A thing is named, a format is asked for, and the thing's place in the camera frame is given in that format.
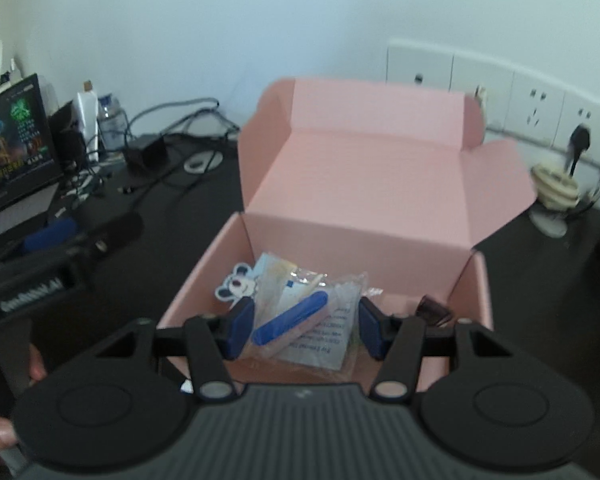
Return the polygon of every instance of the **laptop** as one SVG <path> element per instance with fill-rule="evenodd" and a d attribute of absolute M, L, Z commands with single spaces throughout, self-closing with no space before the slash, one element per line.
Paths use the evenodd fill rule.
<path fill-rule="evenodd" d="M 44 226 L 61 177 L 38 76 L 32 75 L 0 94 L 0 235 L 27 223 L 14 235 Z"/>

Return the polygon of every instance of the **water bottle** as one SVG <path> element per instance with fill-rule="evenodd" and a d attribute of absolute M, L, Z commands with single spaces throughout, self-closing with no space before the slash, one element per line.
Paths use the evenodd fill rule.
<path fill-rule="evenodd" d="M 125 145 L 125 134 L 128 124 L 120 102 L 113 94 L 105 95 L 100 101 L 100 137 L 107 151 L 120 150 Z"/>

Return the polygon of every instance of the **game image on screen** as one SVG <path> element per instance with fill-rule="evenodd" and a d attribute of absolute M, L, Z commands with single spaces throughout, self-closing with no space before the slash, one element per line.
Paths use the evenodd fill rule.
<path fill-rule="evenodd" d="M 53 163 L 38 127 L 43 121 L 33 84 L 0 100 L 0 188 Z"/>

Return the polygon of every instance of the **blue nail file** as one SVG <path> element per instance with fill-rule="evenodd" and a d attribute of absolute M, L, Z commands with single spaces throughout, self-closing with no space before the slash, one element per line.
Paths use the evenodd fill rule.
<path fill-rule="evenodd" d="M 313 314 L 324 308 L 328 302 L 329 295 L 326 292 L 323 290 L 314 292 L 286 312 L 283 312 L 254 330 L 251 340 L 257 346 L 266 345 L 310 318 Z"/>

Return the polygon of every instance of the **white wall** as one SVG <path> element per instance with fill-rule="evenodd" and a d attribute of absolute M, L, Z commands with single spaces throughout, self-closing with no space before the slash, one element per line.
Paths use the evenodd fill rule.
<path fill-rule="evenodd" d="M 0 37 L 60 100 L 90 78 L 130 113 L 212 94 L 243 120 L 279 76 L 384 79 L 395 37 L 509 59 L 600 97 L 600 0 L 0 0 Z"/>

